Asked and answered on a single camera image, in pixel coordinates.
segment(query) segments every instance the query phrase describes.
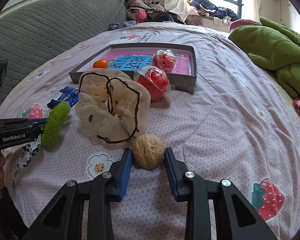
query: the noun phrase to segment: blue snack wrapper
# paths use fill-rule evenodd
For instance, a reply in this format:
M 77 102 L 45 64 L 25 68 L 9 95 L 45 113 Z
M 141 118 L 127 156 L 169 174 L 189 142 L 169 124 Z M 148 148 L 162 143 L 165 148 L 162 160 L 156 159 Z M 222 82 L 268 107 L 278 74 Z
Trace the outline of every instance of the blue snack wrapper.
M 47 104 L 50 109 L 55 108 L 59 103 L 66 101 L 72 107 L 79 100 L 79 89 L 72 87 L 65 87 L 61 89 L 53 99 Z

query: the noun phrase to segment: red candy wrapper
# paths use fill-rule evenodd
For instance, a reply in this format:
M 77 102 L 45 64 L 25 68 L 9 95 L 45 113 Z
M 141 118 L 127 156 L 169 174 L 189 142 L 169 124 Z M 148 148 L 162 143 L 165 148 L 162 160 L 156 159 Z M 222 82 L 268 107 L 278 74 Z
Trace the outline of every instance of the red candy wrapper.
M 176 66 L 176 56 L 172 53 L 171 49 L 160 49 L 153 54 L 152 65 L 164 72 L 170 73 Z
M 135 71 L 133 80 L 143 85 L 150 93 L 151 100 L 171 102 L 172 91 L 164 71 L 154 66 L 145 66 Z

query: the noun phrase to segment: small orange fruit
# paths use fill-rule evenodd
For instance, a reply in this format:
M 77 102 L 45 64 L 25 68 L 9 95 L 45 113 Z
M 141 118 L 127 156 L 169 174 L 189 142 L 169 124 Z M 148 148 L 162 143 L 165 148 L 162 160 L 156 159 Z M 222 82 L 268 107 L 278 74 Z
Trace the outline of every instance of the small orange fruit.
M 105 59 L 97 60 L 95 63 L 93 63 L 93 68 L 108 68 L 109 64 L 108 61 Z

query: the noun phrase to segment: headboard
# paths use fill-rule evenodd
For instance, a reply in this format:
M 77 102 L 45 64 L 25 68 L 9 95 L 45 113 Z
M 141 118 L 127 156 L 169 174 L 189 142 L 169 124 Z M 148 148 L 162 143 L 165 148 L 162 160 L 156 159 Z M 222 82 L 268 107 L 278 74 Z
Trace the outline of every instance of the headboard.
M 0 19 L 0 59 L 8 71 L 0 105 L 34 69 L 126 20 L 124 0 L 39 0 Z

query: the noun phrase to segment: blue book cover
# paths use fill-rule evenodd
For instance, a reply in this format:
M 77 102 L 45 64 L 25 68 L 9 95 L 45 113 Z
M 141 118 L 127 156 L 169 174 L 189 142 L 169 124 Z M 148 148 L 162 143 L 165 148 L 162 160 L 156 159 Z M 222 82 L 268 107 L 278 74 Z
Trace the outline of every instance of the blue book cover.
M 119 56 L 109 62 L 109 68 L 116 68 L 119 70 L 135 70 L 151 65 L 152 56 L 149 55 Z

